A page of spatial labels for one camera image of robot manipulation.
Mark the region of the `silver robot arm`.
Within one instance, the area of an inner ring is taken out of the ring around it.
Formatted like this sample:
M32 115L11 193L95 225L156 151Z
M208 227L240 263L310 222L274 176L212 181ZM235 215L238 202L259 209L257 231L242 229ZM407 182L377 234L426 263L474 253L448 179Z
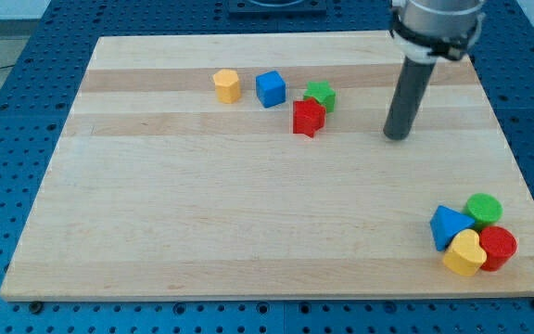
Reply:
M389 32L409 60L459 61L477 42L484 0L391 0Z

